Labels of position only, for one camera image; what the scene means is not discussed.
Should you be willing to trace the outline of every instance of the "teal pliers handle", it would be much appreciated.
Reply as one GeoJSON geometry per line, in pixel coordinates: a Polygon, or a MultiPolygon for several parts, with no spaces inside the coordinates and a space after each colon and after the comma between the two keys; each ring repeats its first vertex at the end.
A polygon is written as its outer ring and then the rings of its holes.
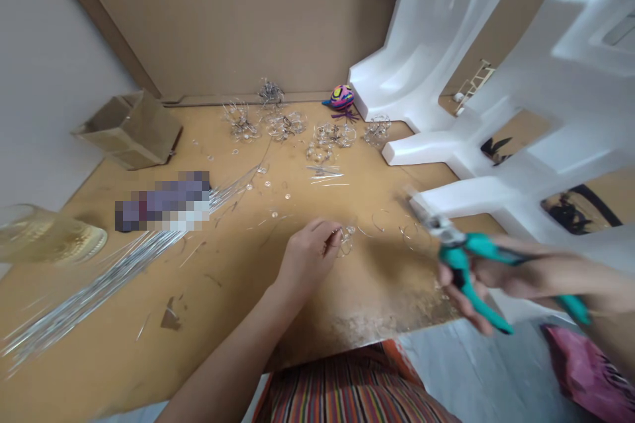
{"type": "MultiPolygon", "coordinates": [[[[467,233],[466,238],[465,243],[461,247],[441,246],[439,259],[450,267],[454,274],[452,283],[470,300],[474,310],[485,317],[492,326],[503,334],[513,334],[513,327],[485,304],[474,291],[470,282],[470,258],[465,250],[510,266],[518,266],[532,258],[499,248],[483,233],[467,233]]],[[[575,320],[587,325],[591,323],[587,307],[579,297],[561,295],[556,300],[575,320]]]]}

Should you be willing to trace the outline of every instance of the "striped clothing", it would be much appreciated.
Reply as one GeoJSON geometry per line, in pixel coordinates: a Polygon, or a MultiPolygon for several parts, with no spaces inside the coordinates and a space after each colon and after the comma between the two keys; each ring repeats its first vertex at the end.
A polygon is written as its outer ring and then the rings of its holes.
{"type": "Polygon", "coordinates": [[[386,341],[274,374],[254,423],[458,422],[397,346],[386,341]]]}

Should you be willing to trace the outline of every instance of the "small cardboard box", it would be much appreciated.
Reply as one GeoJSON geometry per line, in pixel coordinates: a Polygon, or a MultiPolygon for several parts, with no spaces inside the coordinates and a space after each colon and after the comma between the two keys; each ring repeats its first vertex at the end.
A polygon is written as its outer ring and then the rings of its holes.
{"type": "Polygon", "coordinates": [[[181,131],[181,123],[145,89],[115,96],[76,135],[92,142],[126,170],[164,164],[181,131]]]}

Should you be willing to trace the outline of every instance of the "glass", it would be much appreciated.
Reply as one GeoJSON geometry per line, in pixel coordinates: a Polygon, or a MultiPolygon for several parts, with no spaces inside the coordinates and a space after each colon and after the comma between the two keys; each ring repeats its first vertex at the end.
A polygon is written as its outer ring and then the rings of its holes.
{"type": "Polygon", "coordinates": [[[0,262],[78,264],[107,237],[101,228],[35,205],[0,208],[0,262]]]}

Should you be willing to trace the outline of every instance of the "person's left hand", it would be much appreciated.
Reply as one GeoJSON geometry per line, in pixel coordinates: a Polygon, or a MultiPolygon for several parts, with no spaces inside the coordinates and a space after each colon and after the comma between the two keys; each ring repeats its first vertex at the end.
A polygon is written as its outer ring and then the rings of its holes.
{"type": "Polygon", "coordinates": [[[333,267],[342,225],[316,218],[289,238],[273,287],[303,305],[333,267]]]}

